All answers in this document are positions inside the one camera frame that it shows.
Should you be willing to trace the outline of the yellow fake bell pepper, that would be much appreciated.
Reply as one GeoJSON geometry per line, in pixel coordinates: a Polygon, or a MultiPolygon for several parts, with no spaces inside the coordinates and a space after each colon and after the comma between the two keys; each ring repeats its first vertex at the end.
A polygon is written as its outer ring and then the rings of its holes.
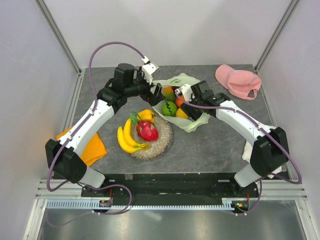
{"type": "Polygon", "coordinates": [[[155,117],[156,117],[156,114],[150,109],[145,109],[143,111],[140,111],[137,114],[138,122],[149,121],[149,122],[154,123],[155,122],[155,117]]]}

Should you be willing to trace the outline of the translucent green plastic bag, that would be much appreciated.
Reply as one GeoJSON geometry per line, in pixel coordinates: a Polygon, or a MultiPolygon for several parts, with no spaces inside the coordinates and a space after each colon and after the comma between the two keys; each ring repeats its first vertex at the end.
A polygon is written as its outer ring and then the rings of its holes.
{"type": "MultiPolygon", "coordinates": [[[[200,80],[188,76],[185,73],[181,73],[178,76],[174,76],[167,80],[153,80],[155,85],[160,84],[162,86],[162,92],[165,87],[182,87],[183,85],[194,85],[200,82],[200,80]]],[[[164,118],[166,121],[176,125],[187,133],[194,132],[199,126],[205,125],[209,122],[210,115],[201,112],[199,109],[192,111],[192,107],[186,104],[182,104],[182,107],[177,109],[175,116],[164,115],[163,109],[166,107],[166,101],[163,100],[157,105],[153,106],[153,111],[157,113],[160,117],[164,118]]]]}

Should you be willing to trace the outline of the red fake dragon fruit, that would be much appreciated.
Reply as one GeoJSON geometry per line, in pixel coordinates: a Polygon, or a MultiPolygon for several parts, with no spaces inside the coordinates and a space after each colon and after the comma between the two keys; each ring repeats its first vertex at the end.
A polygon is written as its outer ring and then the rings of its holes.
{"type": "Polygon", "coordinates": [[[159,138],[159,132],[155,125],[155,116],[142,116],[138,112],[132,111],[130,118],[135,124],[137,135],[147,142],[155,142],[159,138]]]}

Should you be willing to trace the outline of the yellow fake banana bunch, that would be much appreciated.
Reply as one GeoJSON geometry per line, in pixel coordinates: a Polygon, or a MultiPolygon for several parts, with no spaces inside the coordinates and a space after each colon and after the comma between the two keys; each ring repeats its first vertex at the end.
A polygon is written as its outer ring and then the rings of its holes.
{"type": "Polygon", "coordinates": [[[147,150],[150,146],[148,143],[138,143],[131,136],[132,119],[129,118],[124,127],[119,126],[117,129],[117,141],[121,149],[128,153],[134,154],[139,150],[147,150]]]}

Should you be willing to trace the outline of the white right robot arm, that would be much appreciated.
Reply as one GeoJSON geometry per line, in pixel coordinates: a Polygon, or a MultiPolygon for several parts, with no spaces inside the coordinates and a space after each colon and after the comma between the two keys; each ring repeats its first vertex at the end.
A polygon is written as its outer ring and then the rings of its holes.
{"type": "Polygon", "coordinates": [[[249,163],[231,179],[229,191],[242,196],[247,186],[272,174],[289,160],[286,132],[281,127],[265,125],[240,109],[222,92],[214,93],[206,81],[194,85],[184,84],[175,95],[186,107],[186,114],[193,120],[202,113],[213,116],[232,127],[251,145],[249,163]]]}

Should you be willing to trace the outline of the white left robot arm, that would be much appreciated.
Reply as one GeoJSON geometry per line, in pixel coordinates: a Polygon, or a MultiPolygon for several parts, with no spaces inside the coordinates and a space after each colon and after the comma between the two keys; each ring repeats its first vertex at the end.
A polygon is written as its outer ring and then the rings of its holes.
{"type": "Polygon", "coordinates": [[[164,99],[160,84],[153,84],[153,74],[158,70],[154,62],[136,69],[128,63],[120,63],[105,86],[82,118],[59,140],[50,139],[45,144],[48,179],[56,173],[67,181],[82,183],[92,188],[99,197],[106,196],[110,185],[101,172],[87,166],[81,155],[89,141],[101,126],[127,103],[128,98],[141,97],[151,106],[164,99]]]}

